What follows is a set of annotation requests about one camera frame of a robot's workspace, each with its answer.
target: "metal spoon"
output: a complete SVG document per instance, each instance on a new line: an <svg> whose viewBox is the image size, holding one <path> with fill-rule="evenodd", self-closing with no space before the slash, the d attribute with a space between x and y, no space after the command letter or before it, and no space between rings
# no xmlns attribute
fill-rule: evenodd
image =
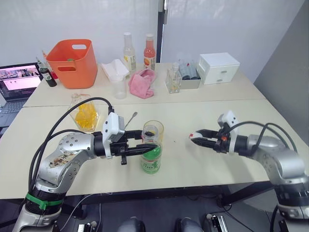
<svg viewBox="0 0 309 232"><path fill-rule="evenodd" d="M125 128L128 126L128 124L130 123L130 121L131 121L136 115L137 115L137 112L134 112L134 113L132 114L132 117L131 117L130 120L127 122Z"/></svg>

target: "glass with yellow contents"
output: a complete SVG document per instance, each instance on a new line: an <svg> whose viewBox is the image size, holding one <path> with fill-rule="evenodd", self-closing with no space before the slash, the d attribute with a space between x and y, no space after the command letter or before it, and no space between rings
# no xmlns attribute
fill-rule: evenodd
<svg viewBox="0 0 309 232"><path fill-rule="evenodd" d="M89 94L72 94L72 102L69 109L88 98L90 98ZM80 105L70 113L70 116L73 118L79 130L84 132L95 131L99 114L93 101Z"/></svg>

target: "plastic cup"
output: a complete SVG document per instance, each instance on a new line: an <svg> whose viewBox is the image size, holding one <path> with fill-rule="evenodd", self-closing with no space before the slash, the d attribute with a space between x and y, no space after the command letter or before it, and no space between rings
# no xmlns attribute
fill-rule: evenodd
<svg viewBox="0 0 309 232"><path fill-rule="evenodd" d="M158 142L161 144L162 141L163 141L163 132L164 132L163 124L159 121L151 120L151 121L148 121L144 124L144 129L147 128L150 125L153 125L158 129L158 133L159 133Z"/></svg>
<svg viewBox="0 0 309 232"><path fill-rule="evenodd" d="M124 77L121 81L111 81L111 83L114 97L117 99L126 98L126 78Z"/></svg>

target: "glass jar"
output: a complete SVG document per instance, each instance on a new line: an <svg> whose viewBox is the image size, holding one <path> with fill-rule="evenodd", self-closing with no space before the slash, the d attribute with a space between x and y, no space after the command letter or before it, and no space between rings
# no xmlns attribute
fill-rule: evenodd
<svg viewBox="0 0 309 232"><path fill-rule="evenodd" d="M157 148L140 156L140 163L143 170L148 174L154 174L159 171L162 154L162 146L159 143L159 132L157 127L154 125L144 126L141 137L144 144L157 145Z"/></svg>
<svg viewBox="0 0 309 232"><path fill-rule="evenodd" d="M89 94L72 94L72 101L69 109L88 98L90 98ZM99 114L93 101L80 105L70 113L70 116L73 118L79 130L84 132L95 131Z"/></svg>
<svg viewBox="0 0 309 232"><path fill-rule="evenodd" d="M178 71L178 63L173 63L172 69L168 69L168 74L165 79L166 87L169 93L179 93L182 77Z"/></svg>
<svg viewBox="0 0 309 232"><path fill-rule="evenodd" d="M157 121L157 120L151 120L148 121L144 124L143 128L146 128L147 126L155 126L157 128L158 131L158 141L160 144L162 144L163 141L163 132L164 132L164 126L161 122Z"/></svg>

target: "clear glass bottle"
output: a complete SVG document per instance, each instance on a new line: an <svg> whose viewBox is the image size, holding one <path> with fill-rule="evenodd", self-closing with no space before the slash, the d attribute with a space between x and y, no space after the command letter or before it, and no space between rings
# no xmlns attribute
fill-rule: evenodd
<svg viewBox="0 0 309 232"><path fill-rule="evenodd" d="M44 69L44 68L46 68L45 64L43 64L43 63L39 60L39 58L36 57L36 59L37 59L37 62L38 62L39 69Z"/></svg>
<svg viewBox="0 0 309 232"><path fill-rule="evenodd" d="M183 80L190 80L190 70L189 70L189 63L184 60L179 60L179 73L182 76Z"/></svg>
<svg viewBox="0 0 309 232"><path fill-rule="evenodd" d="M146 34L146 47L144 49L144 68L155 70L155 47L153 34Z"/></svg>
<svg viewBox="0 0 309 232"><path fill-rule="evenodd" d="M52 69L52 67L50 67L49 63L47 62L47 55L46 53L42 50L42 54L43 54L43 58L44 58L44 64L45 66L48 68L48 70L50 71L52 77L54 79L58 79L58 76L56 75L56 73L54 72L54 70Z"/></svg>
<svg viewBox="0 0 309 232"><path fill-rule="evenodd" d="M125 47L124 47L124 59L130 72L136 70L135 49L132 44L132 35L130 32L124 33Z"/></svg>
<svg viewBox="0 0 309 232"><path fill-rule="evenodd" d="M198 79L200 79L197 76L197 68L196 68L196 64L195 64L195 62L193 60L189 62L188 69L189 69L189 72L190 72L190 79L191 80L198 80Z"/></svg>
<svg viewBox="0 0 309 232"><path fill-rule="evenodd" d="M179 73L179 64L173 63L173 67L168 69L165 84L169 93L179 93L182 77Z"/></svg>
<svg viewBox="0 0 309 232"><path fill-rule="evenodd" d="M146 152L140 156L140 163L143 170L148 174L154 174L159 171L161 166L162 146L159 143L159 132L154 125L144 127L141 137L144 144L156 144L157 148Z"/></svg>

